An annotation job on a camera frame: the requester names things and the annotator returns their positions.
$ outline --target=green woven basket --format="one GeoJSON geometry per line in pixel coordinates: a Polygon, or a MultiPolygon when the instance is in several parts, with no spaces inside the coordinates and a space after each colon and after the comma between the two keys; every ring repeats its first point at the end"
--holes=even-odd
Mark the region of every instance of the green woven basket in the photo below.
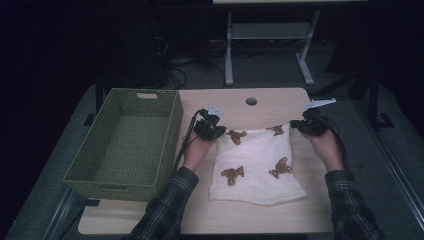
{"type": "Polygon", "coordinates": [[[178,91],[112,89],[64,181],[85,197],[150,201],[172,175],[182,117],[178,91]]]}

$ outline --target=plaid sleeve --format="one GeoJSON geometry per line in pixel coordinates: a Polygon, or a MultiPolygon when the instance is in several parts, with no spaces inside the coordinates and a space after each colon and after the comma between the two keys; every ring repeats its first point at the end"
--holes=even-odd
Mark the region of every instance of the plaid sleeve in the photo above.
{"type": "Polygon", "coordinates": [[[334,239],[385,239],[351,172],[331,171],[325,175],[325,181],[331,200],[334,239]]]}
{"type": "Polygon", "coordinates": [[[147,204],[127,239],[178,239],[185,206],[198,182],[192,171],[179,168],[162,194],[147,204]]]}

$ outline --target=hand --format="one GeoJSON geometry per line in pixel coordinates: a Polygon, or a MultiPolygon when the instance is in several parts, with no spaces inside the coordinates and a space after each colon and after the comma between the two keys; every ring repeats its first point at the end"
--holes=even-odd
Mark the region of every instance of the hand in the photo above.
{"type": "Polygon", "coordinates": [[[315,154],[323,161],[327,172],[345,169],[337,140],[330,130],[327,129],[321,136],[311,136],[302,132],[301,134],[311,142],[315,154]]]}
{"type": "Polygon", "coordinates": [[[196,171],[200,163],[205,160],[209,148],[215,142],[216,141],[203,140],[198,137],[195,132],[192,132],[187,142],[189,145],[184,151],[183,167],[186,167],[193,172],[196,171]]]}

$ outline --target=person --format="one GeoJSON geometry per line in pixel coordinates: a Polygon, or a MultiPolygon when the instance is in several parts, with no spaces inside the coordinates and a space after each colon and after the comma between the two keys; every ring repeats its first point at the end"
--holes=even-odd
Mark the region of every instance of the person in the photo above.
{"type": "MultiPolygon", "coordinates": [[[[336,138],[327,130],[321,136],[302,135],[311,142],[323,161],[325,181],[331,201],[334,239],[384,239],[373,211],[364,201],[354,176],[343,166],[336,138]]],[[[146,213],[126,239],[178,239],[184,209],[199,182],[196,169],[215,143],[198,138],[193,132],[184,152],[184,162],[172,176],[168,187],[148,203],[146,213]]]]}

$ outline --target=plaid shirt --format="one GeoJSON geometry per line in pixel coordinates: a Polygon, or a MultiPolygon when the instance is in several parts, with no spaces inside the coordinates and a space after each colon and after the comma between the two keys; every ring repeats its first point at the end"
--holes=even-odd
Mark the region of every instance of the plaid shirt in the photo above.
{"type": "MultiPolygon", "coordinates": [[[[325,175],[325,180],[331,199],[334,239],[384,239],[353,174],[332,171],[325,175]]],[[[146,214],[127,239],[178,239],[186,203],[198,182],[192,171],[178,169],[168,188],[147,205],[146,214]]]]}
{"type": "Polygon", "coordinates": [[[325,175],[331,200],[334,239],[384,239],[373,211],[365,203],[349,171],[325,175]]]}

